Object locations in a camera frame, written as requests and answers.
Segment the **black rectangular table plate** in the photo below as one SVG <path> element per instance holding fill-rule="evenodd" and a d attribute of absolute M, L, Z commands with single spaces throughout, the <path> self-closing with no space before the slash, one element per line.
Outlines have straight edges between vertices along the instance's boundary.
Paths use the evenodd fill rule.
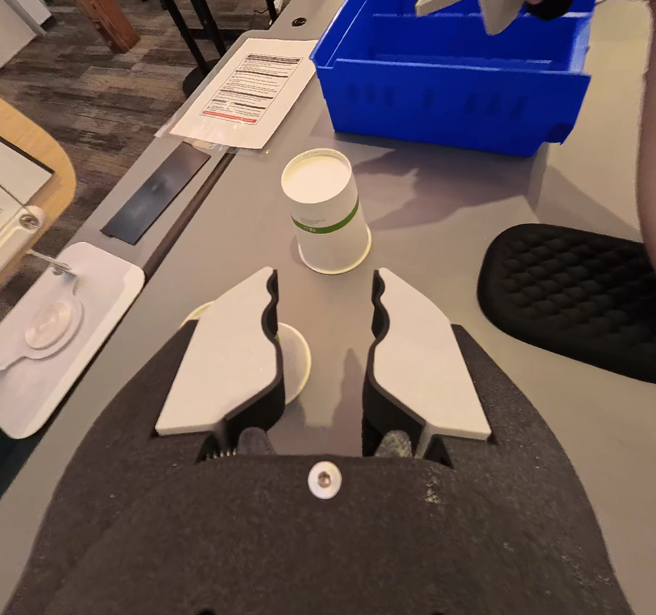
<path fill-rule="evenodd" d="M 101 233 L 136 245 L 209 159 L 208 153 L 180 143 L 103 226 Z"/>

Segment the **blue plastic bin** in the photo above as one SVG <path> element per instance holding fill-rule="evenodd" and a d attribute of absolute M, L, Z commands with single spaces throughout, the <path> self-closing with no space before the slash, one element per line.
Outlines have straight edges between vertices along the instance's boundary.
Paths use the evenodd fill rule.
<path fill-rule="evenodd" d="M 478 0 L 344 0 L 310 54 L 337 132 L 518 157 L 562 144 L 591 77 L 596 0 L 551 21 L 524 8 L 489 36 Z"/>

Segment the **instruction sheet in plastic sleeve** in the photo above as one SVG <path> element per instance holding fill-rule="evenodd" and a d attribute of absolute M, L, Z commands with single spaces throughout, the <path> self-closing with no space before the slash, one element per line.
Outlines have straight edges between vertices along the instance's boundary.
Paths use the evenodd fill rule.
<path fill-rule="evenodd" d="M 263 150 L 316 73 L 317 42 L 242 35 L 155 136 Z"/>

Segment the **person's right forearm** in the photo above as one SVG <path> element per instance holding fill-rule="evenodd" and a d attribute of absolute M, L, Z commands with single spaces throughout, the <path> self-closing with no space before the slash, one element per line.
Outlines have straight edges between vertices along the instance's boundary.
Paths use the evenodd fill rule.
<path fill-rule="evenodd" d="M 636 168 L 636 207 L 643 242 L 655 260 L 655 61 L 645 73 Z"/>

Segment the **black textured wrist pad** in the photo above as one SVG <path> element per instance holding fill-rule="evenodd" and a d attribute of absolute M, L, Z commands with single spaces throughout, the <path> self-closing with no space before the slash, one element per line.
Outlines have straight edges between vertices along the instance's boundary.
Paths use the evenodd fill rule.
<path fill-rule="evenodd" d="M 513 226 L 486 251 L 477 297 L 484 316 L 517 340 L 655 383 L 655 271 L 641 242 Z"/>

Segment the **white display stand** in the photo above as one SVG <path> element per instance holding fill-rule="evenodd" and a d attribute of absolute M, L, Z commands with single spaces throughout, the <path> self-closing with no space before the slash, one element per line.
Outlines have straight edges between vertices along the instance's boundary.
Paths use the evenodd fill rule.
<path fill-rule="evenodd" d="M 143 288 L 143 270 L 87 242 L 57 258 L 1 320 L 1 431 L 36 434 Z"/>

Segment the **wooden support post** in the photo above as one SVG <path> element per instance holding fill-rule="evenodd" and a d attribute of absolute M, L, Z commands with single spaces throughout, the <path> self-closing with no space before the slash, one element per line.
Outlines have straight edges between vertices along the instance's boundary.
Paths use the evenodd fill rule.
<path fill-rule="evenodd" d="M 129 52 L 140 40 L 138 32 L 116 0 L 73 0 L 114 54 Z"/>

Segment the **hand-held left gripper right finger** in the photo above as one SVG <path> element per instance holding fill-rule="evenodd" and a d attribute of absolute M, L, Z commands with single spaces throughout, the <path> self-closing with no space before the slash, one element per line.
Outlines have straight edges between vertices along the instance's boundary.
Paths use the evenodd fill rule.
<path fill-rule="evenodd" d="M 387 268 L 374 271 L 373 343 L 362 395 L 364 427 L 399 431 L 418 458 L 446 458 L 442 440 L 491 442 L 493 431 L 447 315 Z"/>

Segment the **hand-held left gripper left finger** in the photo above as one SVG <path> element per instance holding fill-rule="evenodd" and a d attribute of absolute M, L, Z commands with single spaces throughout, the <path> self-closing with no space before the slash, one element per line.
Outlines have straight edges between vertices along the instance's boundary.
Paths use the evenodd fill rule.
<path fill-rule="evenodd" d="M 244 430 L 281 418 L 278 301 L 277 271 L 263 267 L 209 303 L 155 423 L 158 437 L 209 433 L 222 456 L 234 455 Z"/>

